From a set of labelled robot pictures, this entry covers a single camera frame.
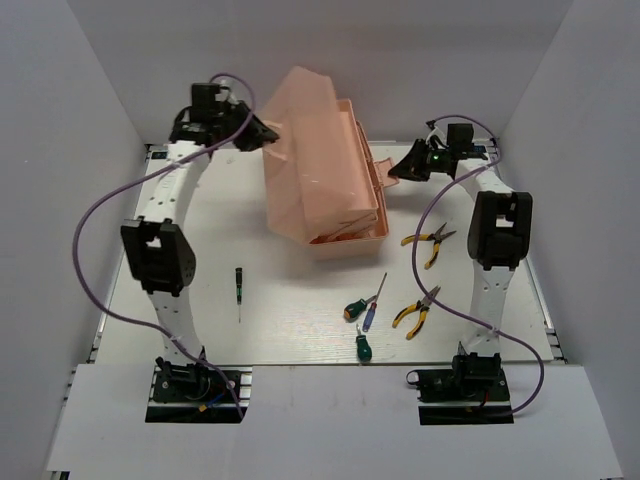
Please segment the yellow long nose pliers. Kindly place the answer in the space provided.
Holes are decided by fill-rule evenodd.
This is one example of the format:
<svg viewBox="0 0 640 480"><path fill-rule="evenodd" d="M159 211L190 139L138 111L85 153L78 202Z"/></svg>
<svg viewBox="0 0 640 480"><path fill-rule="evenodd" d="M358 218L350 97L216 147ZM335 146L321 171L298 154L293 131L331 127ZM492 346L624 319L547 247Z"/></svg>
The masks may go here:
<svg viewBox="0 0 640 480"><path fill-rule="evenodd" d="M439 294L441 290L441 286L440 285L436 285L434 288L432 288L425 296L423 296L420 300L416 301L415 303L405 307L403 310L401 310L394 318L391 326L393 328L397 328L398 325L401 323L401 321L409 316L410 314L413 314L414 312L418 313L418 320L416 322L416 324L414 325L414 327L406 334L406 339L407 340L412 340L416 335L419 334L419 332L421 331L425 321L426 321L426 317L430 311L431 308L431 304L433 302L433 299Z"/></svg>

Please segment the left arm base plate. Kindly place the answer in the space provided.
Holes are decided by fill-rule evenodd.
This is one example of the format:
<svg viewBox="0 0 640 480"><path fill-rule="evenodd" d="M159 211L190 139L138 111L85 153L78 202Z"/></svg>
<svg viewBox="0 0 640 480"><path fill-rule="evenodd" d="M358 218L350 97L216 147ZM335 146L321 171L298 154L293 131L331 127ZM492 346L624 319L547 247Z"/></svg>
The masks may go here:
<svg viewBox="0 0 640 480"><path fill-rule="evenodd" d="M145 422L148 424L239 424L251 396L250 367L220 373L199 364L156 359Z"/></svg>

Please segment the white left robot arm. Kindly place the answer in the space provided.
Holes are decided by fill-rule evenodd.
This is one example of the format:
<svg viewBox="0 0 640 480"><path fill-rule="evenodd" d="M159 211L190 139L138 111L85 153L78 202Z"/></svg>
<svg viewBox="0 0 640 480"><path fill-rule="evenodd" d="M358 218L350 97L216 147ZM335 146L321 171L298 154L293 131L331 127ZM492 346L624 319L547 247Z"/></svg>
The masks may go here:
<svg viewBox="0 0 640 480"><path fill-rule="evenodd" d="M242 152L252 152L278 139L245 101L235 97L226 81L191 86L191 104L174 120L164 169L158 173L152 195L137 218L121 226L131 275L156 312L165 361L189 364L206 358L190 306L196 256L183 224L198 182L211 163L211 148L229 142Z"/></svg>

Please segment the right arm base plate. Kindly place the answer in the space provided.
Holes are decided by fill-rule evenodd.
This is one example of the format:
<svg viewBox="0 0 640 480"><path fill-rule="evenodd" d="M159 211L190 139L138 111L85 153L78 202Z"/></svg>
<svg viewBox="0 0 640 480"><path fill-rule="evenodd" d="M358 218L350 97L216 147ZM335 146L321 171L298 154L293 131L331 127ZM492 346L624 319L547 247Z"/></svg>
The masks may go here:
<svg viewBox="0 0 640 480"><path fill-rule="evenodd" d="M458 354L449 368L412 370L422 426L512 424L510 392L501 357Z"/></svg>

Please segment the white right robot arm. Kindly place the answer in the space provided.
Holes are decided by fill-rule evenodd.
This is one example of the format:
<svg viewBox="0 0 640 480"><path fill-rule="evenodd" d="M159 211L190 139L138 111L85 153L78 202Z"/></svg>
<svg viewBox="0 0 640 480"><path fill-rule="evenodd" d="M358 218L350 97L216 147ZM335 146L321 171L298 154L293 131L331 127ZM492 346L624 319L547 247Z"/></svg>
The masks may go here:
<svg viewBox="0 0 640 480"><path fill-rule="evenodd" d="M509 187L496 173L500 161L497 137L490 147L474 141L477 121L445 115L427 123L429 133L417 139L405 157L388 171L399 180L426 182L433 173L445 174L474 201L467 236L474 281L471 323L459 342L458 353L492 358L500 353L500 331L507 291L530 245L533 197Z"/></svg>

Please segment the pink plastic toolbox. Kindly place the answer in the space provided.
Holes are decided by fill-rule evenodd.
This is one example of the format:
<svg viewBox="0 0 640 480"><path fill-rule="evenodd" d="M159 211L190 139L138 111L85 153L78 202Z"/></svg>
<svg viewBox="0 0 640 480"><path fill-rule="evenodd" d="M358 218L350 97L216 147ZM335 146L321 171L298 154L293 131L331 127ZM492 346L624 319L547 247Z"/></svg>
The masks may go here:
<svg viewBox="0 0 640 480"><path fill-rule="evenodd" d="M376 161L350 100L330 77L301 66L259 114L279 139L263 148L270 230L316 260L379 253L389 235L385 189L391 158Z"/></svg>

